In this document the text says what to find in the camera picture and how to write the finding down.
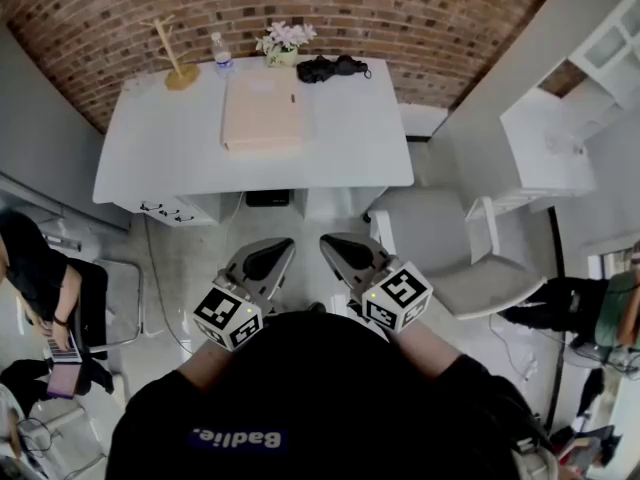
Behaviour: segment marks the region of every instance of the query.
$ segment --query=black bag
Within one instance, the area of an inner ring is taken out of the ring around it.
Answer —
[[[314,60],[301,62],[296,67],[298,78],[306,84],[324,82],[333,75],[350,76],[354,73],[364,73],[365,78],[371,78],[371,71],[365,62],[355,60],[348,55],[340,55],[335,62],[319,55]]]

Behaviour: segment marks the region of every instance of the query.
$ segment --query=brick wall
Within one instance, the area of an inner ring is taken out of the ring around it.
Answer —
[[[271,20],[311,23],[303,53],[381,57],[398,100],[459,102],[526,26],[544,0],[0,0],[2,15],[40,69],[106,130],[123,80],[167,69],[155,31],[139,24],[175,15],[172,43],[184,61],[212,59],[209,35],[224,33],[251,55]]]
[[[586,80],[587,74],[570,60],[562,62],[538,87],[564,98]]]

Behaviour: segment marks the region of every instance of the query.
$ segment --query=flower pot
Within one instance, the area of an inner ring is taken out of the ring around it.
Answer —
[[[267,66],[270,68],[292,68],[298,60],[298,49],[288,52],[280,51],[267,55]]]

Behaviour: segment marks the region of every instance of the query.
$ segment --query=shoe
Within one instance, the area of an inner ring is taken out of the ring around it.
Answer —
[[[109,375],[104,381],[105,382],[104,390],[110,395],[113,395],[113,391],[115,390],[115,386],[113,385],[114,377],[115,375]]]
[[[307,308],[307,311],[311,313],[326,313],[327,308],[322,302],[314,302],[313,304],[311,304],[311,306]]]
[[[124,377],[122,376],[122,374],[113,374],[113,386],[114,390],[112,391],[111,396],[113,396],[116,403],[124,410],[127,406],[127,400],[124,392]]]

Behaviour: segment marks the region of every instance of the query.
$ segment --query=desk leg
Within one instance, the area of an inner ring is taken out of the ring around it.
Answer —
[[[294,191],[293,202],[305,219],[358,218],[386,187],[310,188]]]

